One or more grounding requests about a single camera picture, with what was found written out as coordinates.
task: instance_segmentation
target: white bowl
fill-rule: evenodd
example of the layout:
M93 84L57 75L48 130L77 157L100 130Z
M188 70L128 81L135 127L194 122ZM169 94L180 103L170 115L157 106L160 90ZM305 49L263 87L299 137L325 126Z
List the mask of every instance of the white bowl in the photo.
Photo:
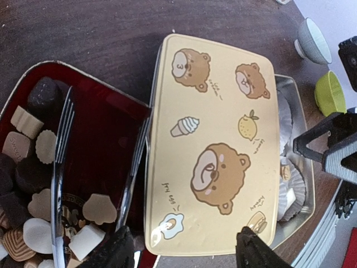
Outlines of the white bowl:
M319 27L310 18L306 18L299 27L295 49L303 59L317 64L332 63L329 45Z

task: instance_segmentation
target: bear illustration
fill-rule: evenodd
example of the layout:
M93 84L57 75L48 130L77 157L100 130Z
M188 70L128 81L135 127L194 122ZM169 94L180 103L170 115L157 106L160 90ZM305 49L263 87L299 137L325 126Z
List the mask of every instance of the bear illustration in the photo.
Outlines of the bear illustration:
M217 207L222 215L229 215L249 167L248 155L238 154L225 143L211 144L197 160L191 190L198 201Z
M181 49L175 53L172 62L172 75L175 81L194 87L199 92L207 92L207 79L210 74L211 57L193 49Z
M235 70L235 80L240 91L249 99L258 99L261 96L265 99L270 99L270 92L262 74L259 72L258 64L239 65Z

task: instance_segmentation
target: tin lid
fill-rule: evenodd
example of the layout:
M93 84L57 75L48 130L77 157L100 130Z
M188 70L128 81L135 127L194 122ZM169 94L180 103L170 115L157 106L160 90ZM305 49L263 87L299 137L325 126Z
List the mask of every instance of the tin lid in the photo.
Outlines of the tin lid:
M271 62L184 35L157 66L147 178L146 246L157 255L235 252L249 226L273 241L279 116Z

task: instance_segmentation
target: wooden table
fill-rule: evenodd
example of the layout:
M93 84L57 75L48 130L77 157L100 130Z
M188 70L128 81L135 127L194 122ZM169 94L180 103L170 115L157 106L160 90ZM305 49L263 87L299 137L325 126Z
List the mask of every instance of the wooden table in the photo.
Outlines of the wooden table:
M303 20L294 3L274 0L1 0L0 107L33 64L65 61L148 102L158 48L172 33L193 35L266 56L299 87L308 127L323 116L313 97L326 66L302 60L293 42ZM326 139L315 142L323 149ZM316 210L276 249L292 262L336 192L338 180L315 165ZM235 267L234 256L161 258L158 267Z

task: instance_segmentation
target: yellow-green bowl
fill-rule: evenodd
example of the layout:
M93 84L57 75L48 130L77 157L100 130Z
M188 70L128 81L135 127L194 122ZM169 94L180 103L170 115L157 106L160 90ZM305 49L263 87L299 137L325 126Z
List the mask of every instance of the yellow-green bowl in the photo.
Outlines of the yellow-green bowl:
M333 71L329 71L317 81L315 101L324 116L334 112L346 113L345 96Z

